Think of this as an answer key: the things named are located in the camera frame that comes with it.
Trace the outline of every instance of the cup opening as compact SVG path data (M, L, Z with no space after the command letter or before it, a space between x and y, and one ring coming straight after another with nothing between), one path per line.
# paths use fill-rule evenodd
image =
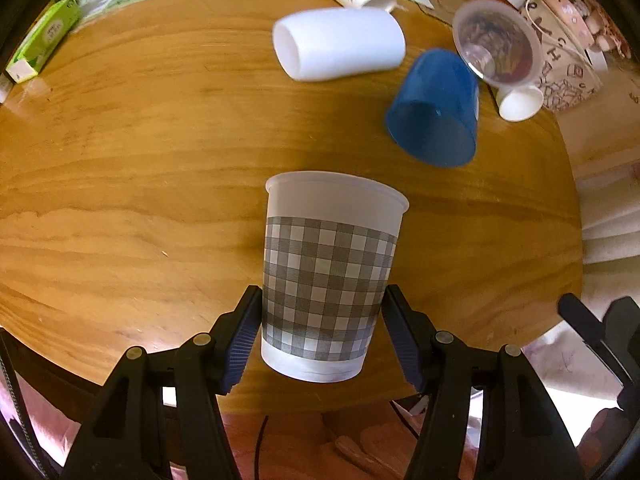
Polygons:
M273 28L273 47L282 69L292 79L300 76L300 52L298 44L289 29L282 23Z
M334 173L332 171L288 171L287 173L279 173L267 180L265 188L267 192L270 193L272 186L283 184L284 182L290 182L292 180L298 182L335 182L342 186L363 187L392 197L402 206L403 213L409 209L409 201L407 198L391 186L387 186L386 184L382 184L381 182L377 182L369 178L355 176L352 174Z
M364 3L363 7L373 7L375 9L386 10L386 12L391 12L396 8L398 2L396 0L369 0Z

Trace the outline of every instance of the cup bottom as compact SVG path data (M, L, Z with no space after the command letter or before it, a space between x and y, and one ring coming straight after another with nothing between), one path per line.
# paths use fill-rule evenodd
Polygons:
M394 104L386 129L409 155L440 168L464 166L476 154L476 139L463 121L422 101Z
M366 354L349 361L316 361L287 354L261 339L262 359L278 373L308 383L339 383L360 373Z

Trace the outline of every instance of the black cable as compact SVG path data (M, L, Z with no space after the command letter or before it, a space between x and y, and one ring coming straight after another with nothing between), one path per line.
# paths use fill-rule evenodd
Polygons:
M27 412L27 407L24 403L24 398L20 391L20 385L18 384L18 377L15 374L14 365L9 357L9 351L4 344L2 334L4 329L0 328L0 368L6 381L6 387L9 390L9 395L14 403L15 413L18 416L18 422L24 441L27 444L25 450L29 457L33 460L36 468L42 473L46 480L54 480L58 478L58 473L53 469L52 465L45 459L40 443L33 431L33 425Z
M404 425L405 428L407 428L409 431L411 431L411 434L415 437L416 440L418 440L418 438L420 437L420 435L418 434L417 431L414 430L414 428L412 428L412 426L406 421L406 419L404 418L404 416L402 416L402 413L400 413L400 411L398 410L398 407L395 405L395 403L390 400L389 404L391 405L391 408L396 412L396 415L398 416L398 418L400 419L400 422L402 422L402 424Z
M254 480L260 480L260 445L264 439L264 428L267 427L267 420L269 420L269 415L264 417L262 425L260 426L260 432L258 433L258 439L255 441Z

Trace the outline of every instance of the gingham paper cup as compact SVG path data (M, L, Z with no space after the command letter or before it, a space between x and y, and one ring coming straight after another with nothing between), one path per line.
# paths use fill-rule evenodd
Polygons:
M357 176L270 178L262 358L303 381L357 375L371 341L407 199Z

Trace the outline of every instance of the wood grain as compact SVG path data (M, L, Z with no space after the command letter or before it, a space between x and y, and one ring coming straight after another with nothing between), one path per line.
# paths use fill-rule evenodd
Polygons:
M614 64L598 75L602 90L558 113L576 180L640 160L640 75Z
M476 158L412 159L383 115L413 58L450 28L404 2L398 70L302 84L274 20L331 0L148 0L71 34L0 109L0 323L101 383L129 346L179 346L262 283L271 175L328 170L399 189L410 208L390 280L468 344L525 344L580 293L578 201L555 119L500 119L486 88ZM411 392L383 323L364 370L308 384L254 347L227 412L328 410Z

